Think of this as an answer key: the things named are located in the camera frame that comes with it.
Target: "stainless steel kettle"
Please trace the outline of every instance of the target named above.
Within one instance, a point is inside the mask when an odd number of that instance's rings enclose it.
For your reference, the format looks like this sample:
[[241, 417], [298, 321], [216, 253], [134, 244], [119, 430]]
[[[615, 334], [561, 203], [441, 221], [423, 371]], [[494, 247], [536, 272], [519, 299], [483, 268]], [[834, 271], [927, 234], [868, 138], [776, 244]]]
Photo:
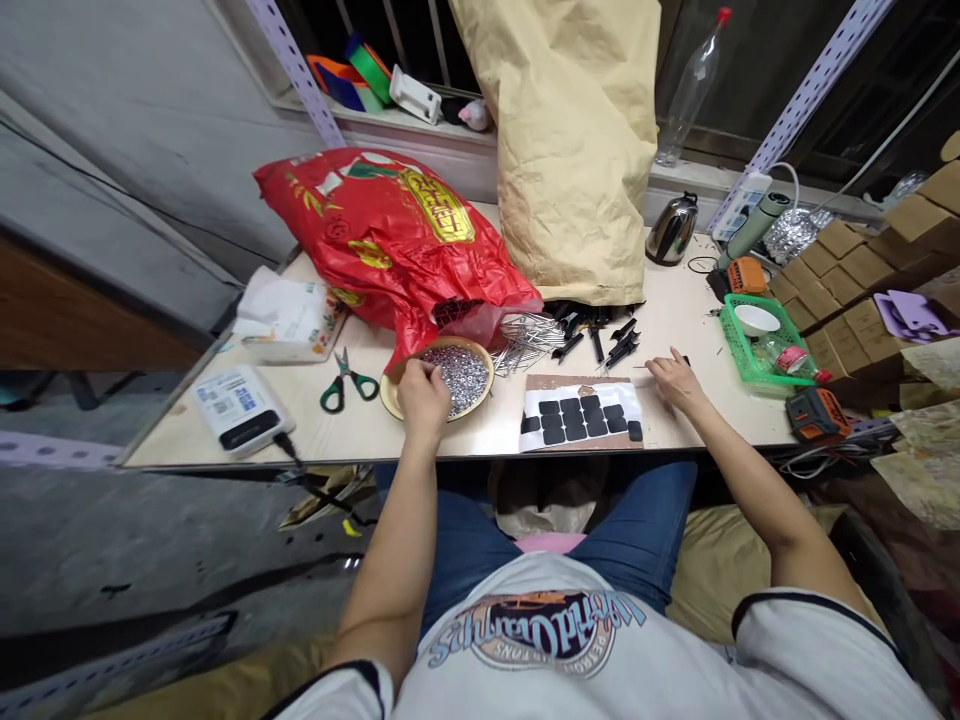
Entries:
[[647, 257], [657, 265], [679, 264], [696, 224], [697, 196], [684, 192], [682, 198], [668, 202], [660, 213], [657, 224], [647, 236]]

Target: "orange tool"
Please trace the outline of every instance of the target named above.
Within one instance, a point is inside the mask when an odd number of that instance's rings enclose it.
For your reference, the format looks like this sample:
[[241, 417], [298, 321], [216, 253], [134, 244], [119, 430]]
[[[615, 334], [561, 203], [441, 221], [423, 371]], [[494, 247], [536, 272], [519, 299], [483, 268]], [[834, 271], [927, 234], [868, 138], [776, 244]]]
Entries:
[[767, 281], [763, 278], [763, 266], [756, 258], [737, 258], [727, 268], [730, 292], [738, 295], [763, 295]]
[[850, 434], [852, 426], [837, 396], [826, 388], [808, 387], [787, 399], [794, 436], [802, 443], [832, 445]]

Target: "purple plastic item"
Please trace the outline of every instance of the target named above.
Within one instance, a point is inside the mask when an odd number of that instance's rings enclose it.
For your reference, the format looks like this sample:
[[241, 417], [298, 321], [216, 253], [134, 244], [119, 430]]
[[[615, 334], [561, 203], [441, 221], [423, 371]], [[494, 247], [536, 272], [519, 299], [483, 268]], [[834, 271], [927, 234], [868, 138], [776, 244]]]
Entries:
[[887, 330], [901, 340], [927, 344], [933, 341], [933, 334], [952, 334], [927, 305], [927, 298], [923, 295], [888, 290], [885, 294], [877, 293], [873, 300]]

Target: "hand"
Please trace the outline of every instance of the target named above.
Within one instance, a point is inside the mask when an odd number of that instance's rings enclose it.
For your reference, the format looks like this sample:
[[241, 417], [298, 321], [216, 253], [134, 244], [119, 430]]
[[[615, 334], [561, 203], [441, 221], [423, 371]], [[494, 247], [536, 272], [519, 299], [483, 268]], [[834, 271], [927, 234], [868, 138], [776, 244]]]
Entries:
[[710, 401], [683, 355], [675, 347], [671, 347], [670, 352], [673, 354], [672, 360], [654, 358], [647, 360], [644, 367], [657, 381], [657, 387], [667, 402], [689, 416], [698, 408], [709, 406]]
[[450, 417], [450, 391], [443, 368], [411, 358], [397, 392], [407, 437], [437, 444]]

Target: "scissors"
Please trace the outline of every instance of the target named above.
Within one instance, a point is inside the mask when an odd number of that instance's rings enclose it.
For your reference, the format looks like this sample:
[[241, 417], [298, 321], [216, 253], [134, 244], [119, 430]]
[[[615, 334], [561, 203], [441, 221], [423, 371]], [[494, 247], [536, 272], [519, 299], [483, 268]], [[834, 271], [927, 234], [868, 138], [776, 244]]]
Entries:
[[[337, 359], [337, 365], [340, 366], [340, 374], [334, 378], [333, 382], [330, 383], [330, 387], [324, 390], [323, 395], [320, 396], [320, 407], [331, 415], [336, 415], [343, 410], [343, 378], [347, 375], [353, 378], [353, 384], [357, 388], [357, 392], [360, 393], [360, 397], [368, 401], [373, 400], [380, 392], [380, 383], [373, 378], [360, 375], [350, 369], [350, 361], [347, 359], [346, 348], [343, 349], [343, 355], [334, 351], [333, 356]], [[364, 393], [363, 386], [366, 384], [373, 385], [373, 389]], [[330, 401], [334, 398], [336, 398], [336, 405], [331, 407]]]

